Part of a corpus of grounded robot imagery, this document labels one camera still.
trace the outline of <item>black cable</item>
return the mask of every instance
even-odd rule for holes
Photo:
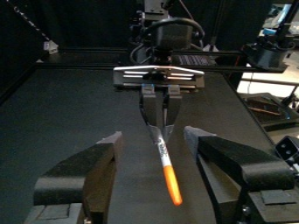
[[[139,63],[136,62],[135,60],[135,54],[136,52],[144,47],[144,44],[139,45],[133,51],[129,53],[129,61],[135,64],[135,65],[139,65]]]
[[[191,44],[191,47],[195,48],[196,50],[201,51],[201,47],[196,46],[195,44]]]
[[[193,20],[184,18],[184,17],[171,17],[171,18],[159,20],[157,22],[153,22],[149,25],[149,27],[144,30],[144,33],[141,33],[141,39],[160,26],[172,25],[172,24],[189,25],[196,31],[200,32],[200,39],[203,39],[204,31],[201,29],[201,26]]]
[[[248,90],[249,90],[249,86],[251,86],[251,83],[252,83],[252,79],[253,79],[253,73],[251,74],[249,83],[247,85],[247,93],[248,93]]]
[[[191,14],[191,12],[188,11],[188,8],[185,7],[185,5],[184,5],[184,3],[183,3],[183,0],[180,0],[180,4],[181,4],[181,7],[183,7],[185,13],[188,14],[191,20],[193,20],[192,14]]]
[[[144,47],[144,44],[139,45],[133,51],[129,53],[129,61],[135,64],[135,65],[143,65],[149,59],[151,59],[151,56],[148,56],[141,62],[137,62],[135,60],[135,54],[136,52]]]

